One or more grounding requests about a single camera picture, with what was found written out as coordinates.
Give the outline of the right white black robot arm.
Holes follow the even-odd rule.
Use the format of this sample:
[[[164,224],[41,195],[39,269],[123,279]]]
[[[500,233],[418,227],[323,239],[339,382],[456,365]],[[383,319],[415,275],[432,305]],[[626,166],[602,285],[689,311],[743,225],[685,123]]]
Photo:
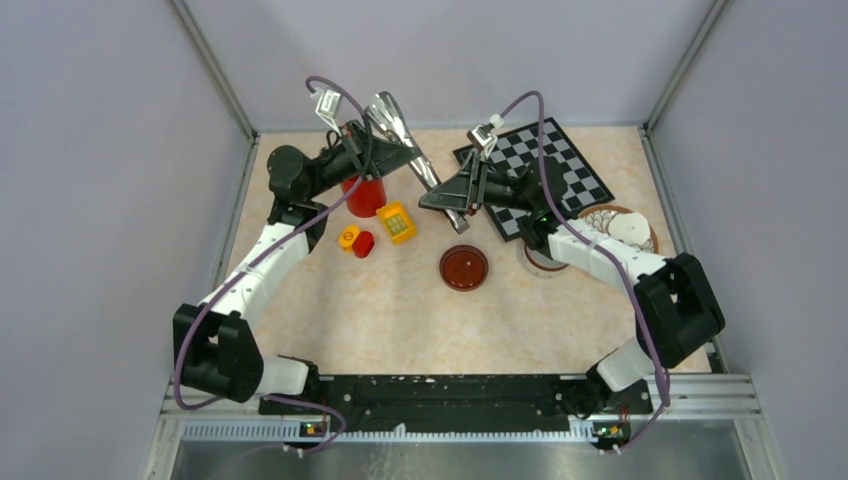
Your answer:
[[[627,388],[653,375],[663,405],[670,403],[669,371],[720,333],[726,321],[701,262],[683,252],[664,257],[645,252],[567,215],[554,183],[560,164],[540,157],[518,177],[490,172],[478,153],[419,199],[429,210],[470,214],[481,206],[527,212],[519,230],[525,245],[550,260],[577,267],[623,293],[635,314],[636,332],[587,373],[586,397],[612,412]]]

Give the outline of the black white chessboard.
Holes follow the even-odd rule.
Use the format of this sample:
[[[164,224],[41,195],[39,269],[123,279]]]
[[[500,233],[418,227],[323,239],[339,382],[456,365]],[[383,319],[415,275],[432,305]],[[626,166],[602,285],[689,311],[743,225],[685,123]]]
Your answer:
[[[480,209],[489,212],[504,240],[544,235],[556,229],[558,218],[574,219],[614,198],[555,120],[496,135],[484,160],[488,176]],[[470,144],[454,154],[463,164],[474,150]]]

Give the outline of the yellow toy tray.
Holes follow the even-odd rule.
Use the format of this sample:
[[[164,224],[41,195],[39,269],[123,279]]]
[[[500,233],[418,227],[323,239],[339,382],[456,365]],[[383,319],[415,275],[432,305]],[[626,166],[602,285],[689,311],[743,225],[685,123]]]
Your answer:
[[[376,216],[394,245],[405,243],[417,235],[417,227],[405,207],[398,201],[376,210]]]

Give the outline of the brown round lid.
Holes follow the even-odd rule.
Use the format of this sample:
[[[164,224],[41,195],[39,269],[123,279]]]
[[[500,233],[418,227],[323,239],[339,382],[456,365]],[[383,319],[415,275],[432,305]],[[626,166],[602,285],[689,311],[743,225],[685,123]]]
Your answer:
[[[477,247],[467,244],[455,245],[440,257],[438,271],[449,288],[468,292],[483,285],[489,273],[489,261]]]

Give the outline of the steel lunch box bowl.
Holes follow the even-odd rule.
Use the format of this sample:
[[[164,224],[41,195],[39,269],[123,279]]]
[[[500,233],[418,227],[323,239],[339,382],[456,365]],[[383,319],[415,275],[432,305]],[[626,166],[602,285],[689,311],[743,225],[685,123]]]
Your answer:
[[[539,278],[550,279],[564,273],[568,264],[553,260],[541,252],[530,249],[527,245],[522,247],[523,262],[525,268]]]

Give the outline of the white round food slice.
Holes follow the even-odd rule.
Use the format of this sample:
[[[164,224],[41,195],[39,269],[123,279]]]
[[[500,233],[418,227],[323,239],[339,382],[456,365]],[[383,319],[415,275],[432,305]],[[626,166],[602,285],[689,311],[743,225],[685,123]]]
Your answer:
[[[647,218],[640,213],[617,213],[611,218],[607,233],[624,244],[643,251],[654,251],[651,227]]]

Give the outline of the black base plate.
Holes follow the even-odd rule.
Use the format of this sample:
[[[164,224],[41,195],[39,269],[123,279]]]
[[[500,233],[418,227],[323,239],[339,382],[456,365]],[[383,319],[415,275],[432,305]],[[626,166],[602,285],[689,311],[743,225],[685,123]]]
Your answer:
[[[308,414],[309,403],[341,414],[350,433],[531,433],[569,429],[595,415],[650,414],[646,381],[593,394],[582,376],[336,375],[308,386],[295,406],[262,400],[261,415]]]

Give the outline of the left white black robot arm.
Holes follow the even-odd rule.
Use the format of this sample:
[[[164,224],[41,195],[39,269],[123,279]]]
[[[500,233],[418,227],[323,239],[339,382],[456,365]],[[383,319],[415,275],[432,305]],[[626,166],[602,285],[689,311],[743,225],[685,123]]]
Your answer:
[[[360,186],[381,179],[421,154],[417,147],[375,137],[355,120],[336,137],[314,158],[293,145],[271,151],[266,169],[274,199],[259,238],[220,286],[175,312],[173,385],[181,408],[189,407],[181,387],[238,403],[282,394],[302,414],[319,404],[321,388],[309,379],[309,362],[263,354],[252,323],[323,236],[332,210],[317,197],[347,180]]]

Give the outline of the red toy block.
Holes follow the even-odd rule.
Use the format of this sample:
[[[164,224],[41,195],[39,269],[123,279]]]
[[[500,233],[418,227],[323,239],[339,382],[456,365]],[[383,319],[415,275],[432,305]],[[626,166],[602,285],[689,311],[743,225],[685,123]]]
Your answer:
[[[375,246],[375,239],[370,231],[360,231],[351,246],[357,258],[366,258]]]

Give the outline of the silver metal tongs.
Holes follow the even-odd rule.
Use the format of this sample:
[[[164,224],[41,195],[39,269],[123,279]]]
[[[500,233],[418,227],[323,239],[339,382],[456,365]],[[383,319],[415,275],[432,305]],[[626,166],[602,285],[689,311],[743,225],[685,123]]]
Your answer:
[[[431,193],[442,184],[427,156],[414,140],[399,104],[388,91],[372,97],[364,109],[365,126],[372,127],[383,140],[376,139],[367,161],[365,178],[369,181],[382,179],[403,165],[409,165],[426,193]],[[408,212],[395,204],[387,204],[376,210],[387,232],[395,244],[410,239],[416,227]]]

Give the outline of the red cylindrical cup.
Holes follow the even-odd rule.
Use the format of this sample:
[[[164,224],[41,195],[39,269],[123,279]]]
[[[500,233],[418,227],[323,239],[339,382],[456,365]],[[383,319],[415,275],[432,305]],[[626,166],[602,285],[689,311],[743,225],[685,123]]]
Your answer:
[[[359,218],[371,218],[387,204],[382,179],[362,180],[359,187],[347,197],[349,212]]]

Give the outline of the yellow toy block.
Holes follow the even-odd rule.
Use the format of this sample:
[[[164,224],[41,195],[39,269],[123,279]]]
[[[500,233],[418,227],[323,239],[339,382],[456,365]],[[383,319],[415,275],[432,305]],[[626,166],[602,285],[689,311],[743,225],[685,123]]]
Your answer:
[[[352,252],[353,245],[361,230],[357,225],[346,226],[338,237],[338,244],[344,252]]]

